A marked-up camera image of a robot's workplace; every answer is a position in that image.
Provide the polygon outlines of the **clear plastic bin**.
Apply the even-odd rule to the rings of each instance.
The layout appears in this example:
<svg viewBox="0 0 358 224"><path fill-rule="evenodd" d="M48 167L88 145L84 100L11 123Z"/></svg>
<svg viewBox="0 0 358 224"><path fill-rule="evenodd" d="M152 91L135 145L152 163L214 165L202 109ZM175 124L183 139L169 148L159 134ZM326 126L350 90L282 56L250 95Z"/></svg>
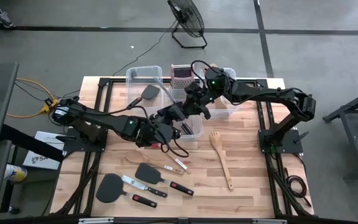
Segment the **clear plastic bin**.
<svg viewBox="0 0 358 224"><path fill-rule="evenodd" d="M155 109L145 109L148 114L155 114L157 110L164 107L163 97L164 93L159 83L163 81L162 69L159 66L146 66L146 67L132 67L126 71L126 99L127 89L132 85L155 85L160 88L162 105Z"/></svg>
<svg viewBox="0 0 358 224"><path fill-rule="evenodd" d="M165 106L168 106L175 102L182 102L184 103L186 100L186 93L184 89L173 89L173 88L167 88L165 90L165 99L164 103ZM181 124L186 123L194 132L193 135L186 134L184 130L181 128ZM178 128L181 131L181 138L185 140L191 140L198 138L203 133L203 123L200 115L191 115L189 118L185 119L184 121L175 121L174 127Z"/></svg>
<svg viewBox="0 0 358 224"><path fill-rule="evenodd" d="M206 69L207 67L204 66L197 71L201 78L204 78ZM236 79L236 73L232 68L223 68L223 70L231 78ZM209 109L211 114L210 119L226 119L239 110L238 106L232 105L229 100L223 96L220 96L214 101L214 103L210 103L206 107Z"/></svg>

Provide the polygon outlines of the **pink steel box grater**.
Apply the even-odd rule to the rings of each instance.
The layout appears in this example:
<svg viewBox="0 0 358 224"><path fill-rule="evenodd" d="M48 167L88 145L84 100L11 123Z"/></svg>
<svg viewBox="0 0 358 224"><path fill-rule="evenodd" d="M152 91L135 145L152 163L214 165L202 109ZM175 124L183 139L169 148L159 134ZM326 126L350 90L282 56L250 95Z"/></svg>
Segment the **pink steel box grater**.
<svg viewBox="0 0 358 224"><path fill-rule="evenodd" d="M185 89L194 81L194 73L191 65L171 66L171 87L173 89Z"/></svg>

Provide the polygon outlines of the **wooden spork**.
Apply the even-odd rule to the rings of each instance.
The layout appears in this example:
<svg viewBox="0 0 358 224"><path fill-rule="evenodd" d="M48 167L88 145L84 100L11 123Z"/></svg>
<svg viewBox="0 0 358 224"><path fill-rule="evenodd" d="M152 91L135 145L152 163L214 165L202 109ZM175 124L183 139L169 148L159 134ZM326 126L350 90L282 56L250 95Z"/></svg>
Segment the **wooden spork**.
<svg viewBox="0 0 358 224"><path fill-rule="evenodd" d="M216 150L216 152L217 152L217 154L219 156L219 159L221 161L221 165L222 165L222 168L223 168L223 171L224 171L224 176L225 176L225 179L226 179L226 182L227 182L227 186L228 186L229 190L233 190L234 185L232 183L231 175L229 173L229 169L228 169L228 166L226 164L225 153L223 151L222 137L217 131L213 131L209 135L209 141L210 141L211 145Z"/></svg>

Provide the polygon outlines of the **black floor fan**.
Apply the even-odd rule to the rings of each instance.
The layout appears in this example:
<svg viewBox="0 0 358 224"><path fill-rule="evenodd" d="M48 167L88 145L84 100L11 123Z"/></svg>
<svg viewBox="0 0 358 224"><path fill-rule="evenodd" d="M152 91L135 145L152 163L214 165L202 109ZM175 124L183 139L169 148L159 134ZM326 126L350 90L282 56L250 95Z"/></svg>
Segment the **black floor fan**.
<svg viewBox="0 0 358 224"><path fill-rule="evenodd" d="M167 0L168 5L177 21L175 28L171 32L172 38L183 49L204 49L208 43L204 37L204 21L192 0ZM175 32L181 26L183 30L193 38L202 38L204 45L185 46L176 37Z"/></svg>

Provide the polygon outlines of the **white cardboard box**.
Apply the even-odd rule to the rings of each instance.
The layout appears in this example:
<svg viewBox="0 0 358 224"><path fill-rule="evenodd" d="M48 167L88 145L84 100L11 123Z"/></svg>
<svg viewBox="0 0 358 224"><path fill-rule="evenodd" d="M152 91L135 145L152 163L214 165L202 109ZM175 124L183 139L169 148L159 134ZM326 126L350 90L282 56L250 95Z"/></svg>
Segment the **white cardboard box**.
<svg viewBox="0 0 358 224"><path fill-rule="evenodd" d="M59 134L37 131L35 138L39 141L47 143L49 146L61 150L62 155L65 156L67 153L63 150L64 143L58 140L56 138L57 136L59 136ZM57 170L60 165L60 162L29 151L22 165L25 167Z"/></svg>

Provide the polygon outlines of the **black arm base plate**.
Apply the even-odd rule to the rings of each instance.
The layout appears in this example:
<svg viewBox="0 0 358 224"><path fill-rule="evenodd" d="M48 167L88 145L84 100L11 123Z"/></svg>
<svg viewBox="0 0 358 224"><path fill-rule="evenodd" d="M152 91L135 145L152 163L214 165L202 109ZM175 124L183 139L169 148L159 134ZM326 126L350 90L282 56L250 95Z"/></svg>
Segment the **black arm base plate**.
<svg viewBox="0 0 358 224"><path fill-rule="evenodd" d="M275 154L275 153L287 153L287 154L296 154L302 153L303 148L301 145L301 139L304 134L300 135L299 131L296 129L291 129L285 133L281 146L274 146L272 143L268 142L267 135L269 131L266 129L259 130L259 146L260 151L265 154Z"/></svg>
<svg viewBox="0 0 358 224"><path fill-rule="evenodd" d="M66 152L103 152L106 148L108 130L99 129L95 140L91 140L74 128L67 131L67 136L62 138L63 150Z"/></svg>

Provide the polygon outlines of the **black beam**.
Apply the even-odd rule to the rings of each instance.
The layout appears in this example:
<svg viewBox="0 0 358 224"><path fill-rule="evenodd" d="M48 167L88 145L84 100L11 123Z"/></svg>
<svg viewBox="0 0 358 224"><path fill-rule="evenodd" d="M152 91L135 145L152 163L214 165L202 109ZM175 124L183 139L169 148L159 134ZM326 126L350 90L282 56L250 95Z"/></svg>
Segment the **black beam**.
<svg viewBox="0 0 358 224"><path fill-rule="evenodd" d="M62 162L64 160L64 155L61 150L50 146L45 142L39 141L38 139L35 139L6 124L4 124L1 128L0 139L9 140L16 146L57 162Z"/></svg>

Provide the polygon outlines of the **red spatula wooden handle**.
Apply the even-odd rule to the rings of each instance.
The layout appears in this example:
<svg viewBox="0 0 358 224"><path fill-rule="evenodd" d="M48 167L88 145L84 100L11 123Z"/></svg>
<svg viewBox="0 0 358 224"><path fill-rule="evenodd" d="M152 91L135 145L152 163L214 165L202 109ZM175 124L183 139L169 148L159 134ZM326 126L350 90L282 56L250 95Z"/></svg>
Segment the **red spatula wooden handle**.
<svg viewBox="0 0 358 224"><path fill-rule="evenodd" d="M156 143L152 145L152 148L157 149L161 146L161 144ZM179 158L177 156L175 156L173 153L171 153L170 151L167 151L165 153L168 157L170 157L173 161L175 161L182 169L184 169L188 174L191 174L191 171L189 170L189 168L184 165L184 163L182 163L181 160L179 160Z"/></svg>

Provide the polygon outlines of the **yellow white spray can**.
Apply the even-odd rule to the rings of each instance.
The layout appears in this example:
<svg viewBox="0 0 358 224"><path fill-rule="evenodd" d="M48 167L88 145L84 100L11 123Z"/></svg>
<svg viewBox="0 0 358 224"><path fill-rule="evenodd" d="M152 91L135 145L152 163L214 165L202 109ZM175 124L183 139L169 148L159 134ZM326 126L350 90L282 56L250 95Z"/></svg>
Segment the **yellow white spray can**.
<svg viewBox="0 0 358 224"><path fill-rule="evenodd" d="M23 167L14 166L11 164L6 165L4 179L12 182L22 182L27 177L27 170Z"/></svg>

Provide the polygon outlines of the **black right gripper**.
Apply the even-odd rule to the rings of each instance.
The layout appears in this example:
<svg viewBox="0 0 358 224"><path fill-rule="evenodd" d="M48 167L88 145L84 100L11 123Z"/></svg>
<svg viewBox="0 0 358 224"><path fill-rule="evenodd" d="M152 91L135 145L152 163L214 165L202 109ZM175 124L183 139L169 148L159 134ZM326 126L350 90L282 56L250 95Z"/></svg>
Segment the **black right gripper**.
<svg viewBox="0 0 358 224"><path fill-rule="evenodd" d="M200 87L199 84L192 82L185 88L186 100L182 104L183 114L186 117L196 115L196 107L199 113L204 114L205 119L210 119L211 114L206 107L212 102L212 95L209 89Z"/></svg>

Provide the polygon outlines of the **black round-head spatula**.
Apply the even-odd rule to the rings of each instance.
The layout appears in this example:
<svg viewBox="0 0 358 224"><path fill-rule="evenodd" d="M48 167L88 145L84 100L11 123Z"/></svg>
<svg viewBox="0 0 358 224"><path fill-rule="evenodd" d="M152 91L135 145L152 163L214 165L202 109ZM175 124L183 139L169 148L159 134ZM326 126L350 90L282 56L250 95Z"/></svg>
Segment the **black round-head spatula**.
<svg viewBox="0 0 358 224"><path fill-rule="evenodd" d="M157 202L153 202L140 195L124 191L124 182L117 174L106 174L99 185L96 198L102 203L112 203L122 195L149 207L157 207Z"/></svg>

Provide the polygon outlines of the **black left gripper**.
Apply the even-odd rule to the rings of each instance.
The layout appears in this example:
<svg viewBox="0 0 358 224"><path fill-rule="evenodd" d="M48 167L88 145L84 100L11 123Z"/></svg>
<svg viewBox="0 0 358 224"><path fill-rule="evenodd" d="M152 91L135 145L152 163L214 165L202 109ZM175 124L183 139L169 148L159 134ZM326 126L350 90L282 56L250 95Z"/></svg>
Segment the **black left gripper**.
<svg viewBox="0 0 358 224"><path fill-rule="evenodd" d="M157 116L149 116L150 128L147 131L147 144L167 144L171 140L181 137L181 131L174 127L175 121L183 121L186 118L178 105L162 108L157 111Z"/></svg>

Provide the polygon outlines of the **silver table edge bracket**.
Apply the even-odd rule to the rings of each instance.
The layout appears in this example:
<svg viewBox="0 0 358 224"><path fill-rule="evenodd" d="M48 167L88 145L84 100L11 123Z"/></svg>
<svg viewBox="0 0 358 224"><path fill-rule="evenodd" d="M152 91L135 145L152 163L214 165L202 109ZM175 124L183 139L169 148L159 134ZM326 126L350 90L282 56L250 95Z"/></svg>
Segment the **silver table edge bracket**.
<svg viewBox="0 0 358 224"><path fill-rule="evenodd" d="M258 218L253 219L252 224L288 224L286 220Z"/></svg>
<svg viewBox="0 0 358 224"><path fill-rule="evenodd" d="M114 219L111 217L101 218L81 218L78 220L78 224L112 224Z"/></svg>

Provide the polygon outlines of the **wooden spoon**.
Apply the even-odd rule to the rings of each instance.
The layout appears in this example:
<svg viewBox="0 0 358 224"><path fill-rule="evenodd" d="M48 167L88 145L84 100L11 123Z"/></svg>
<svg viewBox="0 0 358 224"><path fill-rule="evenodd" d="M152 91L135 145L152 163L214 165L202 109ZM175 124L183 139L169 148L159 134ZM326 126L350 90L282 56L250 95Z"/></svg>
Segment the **wooden spoon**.
<svg viewBox="0 0 358 224"><path fill-rule="evenodd" d="M134 162L134 163L146 163L146 164L151 164L153 166L162 168L164 170L176 173L176 174L180 174L183 175L185 173L185 171L182 168L179 167L175 167L172 164L169 164L165 161L157 161L155 159L152 159L148 156L146 156L144 153L140 152L140 151L129 151L126 154L126 159L130 162Z"/></svg>

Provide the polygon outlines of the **black square-head spatula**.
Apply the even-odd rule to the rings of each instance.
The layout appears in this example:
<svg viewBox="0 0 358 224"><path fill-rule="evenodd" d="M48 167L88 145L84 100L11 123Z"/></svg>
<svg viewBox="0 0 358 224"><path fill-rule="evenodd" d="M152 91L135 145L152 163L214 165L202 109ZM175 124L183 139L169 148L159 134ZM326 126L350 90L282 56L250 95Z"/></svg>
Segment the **black square-head spatula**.
<svg viewBox="0 0 358 224"><path fill-rule="evenodd" d="M136 173L135 173L135 177L137 179L143 180L144 182L150 183L150 184L158 184L159 182L164 183L169 185L171 188L178 190L184 194L193 196L194 195L194 191L171 180L167 180L167 179L163 179L161 177L161 173L151 167L150 165L146 164L146 163L140 163Z"/></svg>
<svg viewBox="0 0 358 224"><path fill-rule="evenodd" d="M162 105L160 88L155 85L132 85L127 89L127 106L141 106L145 109L155 109Z"/></svg>

